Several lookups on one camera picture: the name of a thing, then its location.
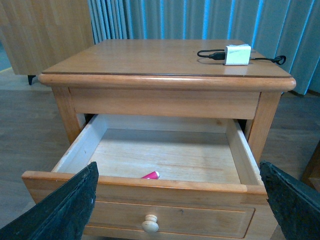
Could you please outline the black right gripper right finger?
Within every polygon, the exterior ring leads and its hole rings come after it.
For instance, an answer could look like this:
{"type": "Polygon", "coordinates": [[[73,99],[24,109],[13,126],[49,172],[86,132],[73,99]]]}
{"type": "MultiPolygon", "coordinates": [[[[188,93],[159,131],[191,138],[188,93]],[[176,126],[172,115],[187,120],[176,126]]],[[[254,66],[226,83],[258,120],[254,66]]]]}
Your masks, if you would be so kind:
{"type": "Polygon", "coordinates": [[[320,238],[320,193],[267,161],[259,163],[268,203],[287,240],[320,238]]]}

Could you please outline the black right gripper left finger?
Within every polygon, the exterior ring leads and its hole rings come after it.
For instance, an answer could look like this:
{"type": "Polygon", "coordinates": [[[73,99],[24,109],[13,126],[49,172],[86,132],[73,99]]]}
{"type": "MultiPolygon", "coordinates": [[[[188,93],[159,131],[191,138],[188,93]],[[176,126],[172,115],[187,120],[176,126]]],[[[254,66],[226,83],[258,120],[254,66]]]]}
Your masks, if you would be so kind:
{"type": "Polygon", "coordinates": [[[2,240],[79,240],[95,207],[99,172],[92,162],[0,230],[2,240]]]}

